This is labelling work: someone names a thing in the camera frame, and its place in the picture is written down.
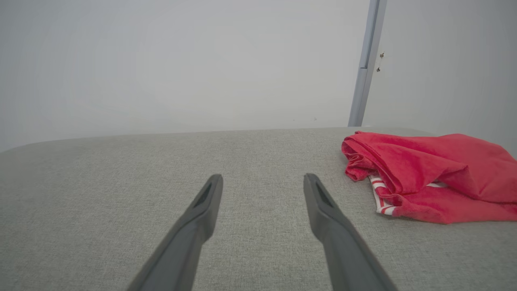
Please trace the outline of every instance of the white stripe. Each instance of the white stripe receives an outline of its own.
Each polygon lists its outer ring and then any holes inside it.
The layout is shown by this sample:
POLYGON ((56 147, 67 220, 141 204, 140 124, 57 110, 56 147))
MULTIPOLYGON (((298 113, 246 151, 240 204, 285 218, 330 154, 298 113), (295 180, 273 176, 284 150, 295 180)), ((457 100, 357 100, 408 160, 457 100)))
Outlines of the white stripe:
POLYGON ((373 197, 375 198, 375 204, 377 204, 377 209, 381 208, 381 201, 379 200, 379 195, 375 190, 373 191, 373 197))
MULTIPOLYGON (((370 178, 371 182, 382 181, 382 179, 379 176, 377 176, 377 175, 371 175, 371 176, 369 176, 369 178, 370 178)), ((375 189, 378 188, 378 187, 386 187, 386 184, 384 184, 384 183, 375 183, 375 184, 372 184, 372 186, 373 186, 373 188, 372 188, 372 190, 373 190, 373 197, 375 198, 375 204, 377 205, 377 209, 375 210, 375 212, 382 214, 383 209, 391 207, 390 209, 386 209, 384 214, 386 214, 386 215, 393 215, 393 210, 395 210, 396 207, 392 207, 393 205, 389 204, 384 199, 383 199, 384 206, 381 207, 381 198, 379 197, 379 195, 375 191, 375 189)))
POLYGON ((445 183, 441 183, 441 182, 438 182, 438 183, 429 183, 429 184, 427 185, 427 187, 446 188, 446 187, 447 187, 447 184, 445 184, 445 183))
POLYGON ((372 184, 372 185, 373 185, 373 189, 374 189, 374 190, 375 190, 375 189, 377 189, 377 188, 379 188, 379 187, 384 187, 384 188, 386 188, 386 184, 384 184, 384 183, 375 183, 375 184, 372 184))
POLYGON ((386 215, 393 215, 393 210, 395 210, 396 207, 392 207, 390 209, 386 209, 386 211, 384 211, 384 214, 386 215))

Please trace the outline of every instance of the upholstered surface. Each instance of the upholstered surface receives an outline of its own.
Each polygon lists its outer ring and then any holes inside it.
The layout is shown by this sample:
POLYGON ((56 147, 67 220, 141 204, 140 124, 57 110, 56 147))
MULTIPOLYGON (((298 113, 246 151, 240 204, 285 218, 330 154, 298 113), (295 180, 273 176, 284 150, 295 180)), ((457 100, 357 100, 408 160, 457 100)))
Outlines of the upholstered surface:
POLYGON ((343 173, 341 141, 356 130, 99 137, 0 153, 0 288, 125 289, 220 173, 216 230, 193 289, 330 290, 302 191, 312 172, 399 290, 515 290, 517 223, 437 225, 376 214, 370 183, 343 173))

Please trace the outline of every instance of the gray fabric surface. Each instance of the gray fabric surface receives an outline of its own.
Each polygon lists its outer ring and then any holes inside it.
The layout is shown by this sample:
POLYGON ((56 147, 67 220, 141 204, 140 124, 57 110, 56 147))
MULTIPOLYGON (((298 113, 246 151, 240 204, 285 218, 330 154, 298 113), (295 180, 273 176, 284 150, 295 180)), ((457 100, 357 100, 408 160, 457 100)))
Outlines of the gray fabric surface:
POLYGON ((343 173, 341 141, 355 130, 100 137, 0 153, 0 288, 126 288, 206 179, 221 173, 216 230, 193 289, 330 290, 302 192, 312 172, 400 291, 516 289, 517 223, 376 214, 369 182, 343 173))

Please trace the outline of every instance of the folded towel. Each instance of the folded towel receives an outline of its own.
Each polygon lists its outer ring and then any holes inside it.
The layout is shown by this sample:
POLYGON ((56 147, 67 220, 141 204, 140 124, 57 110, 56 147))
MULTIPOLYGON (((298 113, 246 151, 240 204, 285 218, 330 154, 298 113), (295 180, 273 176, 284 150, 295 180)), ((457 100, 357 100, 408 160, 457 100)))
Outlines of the folded towel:
POLYGON ((341 150, 347 176, 370 177, 378 213, 445 224, 517 221, 517 161, 499 145, 461 134, 356 132, 341 150))

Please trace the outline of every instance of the red towel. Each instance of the red towel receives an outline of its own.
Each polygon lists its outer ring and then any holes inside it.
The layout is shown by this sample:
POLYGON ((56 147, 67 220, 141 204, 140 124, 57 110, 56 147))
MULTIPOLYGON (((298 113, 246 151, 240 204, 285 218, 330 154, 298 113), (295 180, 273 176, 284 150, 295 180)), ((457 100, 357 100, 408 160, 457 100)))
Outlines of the red towel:
POLYGON ((379 213, 445 224, 517 221, 517 161, 499 145, 461 134, 356 132, 341 150, 352 180, 370 176, 379 213))

